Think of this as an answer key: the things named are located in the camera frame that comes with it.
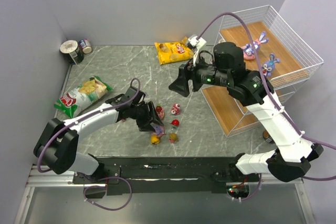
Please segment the purple bunny with cupcake toy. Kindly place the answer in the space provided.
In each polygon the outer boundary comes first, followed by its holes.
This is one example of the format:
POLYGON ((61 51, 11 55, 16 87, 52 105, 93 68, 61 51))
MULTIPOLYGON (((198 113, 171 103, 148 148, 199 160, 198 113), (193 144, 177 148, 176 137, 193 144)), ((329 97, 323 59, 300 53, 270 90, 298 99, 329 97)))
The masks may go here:
POLYGON ((276 57, 275 54, 271 53, 269 55, 269 60, 264 62, 262 65, 262 72, 265 77, 270 77, 272 72, 276 68, 276 64, 280 63, 280 59, 276 57))

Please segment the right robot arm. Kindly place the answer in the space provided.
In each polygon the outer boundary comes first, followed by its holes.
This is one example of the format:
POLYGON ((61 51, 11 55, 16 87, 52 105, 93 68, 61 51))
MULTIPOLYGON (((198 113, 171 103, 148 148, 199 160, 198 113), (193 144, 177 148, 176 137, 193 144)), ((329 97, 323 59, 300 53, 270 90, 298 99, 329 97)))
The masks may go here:
POLYGON ((259 154, 237 155, 230 165, 234 176, 271 174, 282 182, 303 177, 311 167, 310 162, 322 154, 323 147, 304 139, 303 133, 295 130, 271 83, 259 71, 246 69, 240 47, 233 42, 222 42, 214 47, 213 53, 211 65, 204 58, 197 63, 189 60, 180 65, 169 89, 187 97, 189 80, 194 92, 203 84, 225 87, 270 134, 277 148, 259 154))

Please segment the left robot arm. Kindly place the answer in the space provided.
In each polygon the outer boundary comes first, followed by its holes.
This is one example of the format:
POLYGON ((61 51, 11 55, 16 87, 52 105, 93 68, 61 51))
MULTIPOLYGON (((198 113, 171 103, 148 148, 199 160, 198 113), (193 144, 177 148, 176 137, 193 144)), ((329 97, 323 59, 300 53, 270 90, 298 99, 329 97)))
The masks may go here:
POLYGON ((104 163, 91 154, 80 153, 78 143, 95 131, 125 119, 135 120, 141 132, 155 132, 163 123, 153 102, 145 102, 144 97, 144 92, 130 86, 126 93, 81 116, 65 121, 50 120, 33 150, 38 171, 43 173, 41 166, 46 165, 56 174, 73 171, 92 180, 104 178, 104 163))

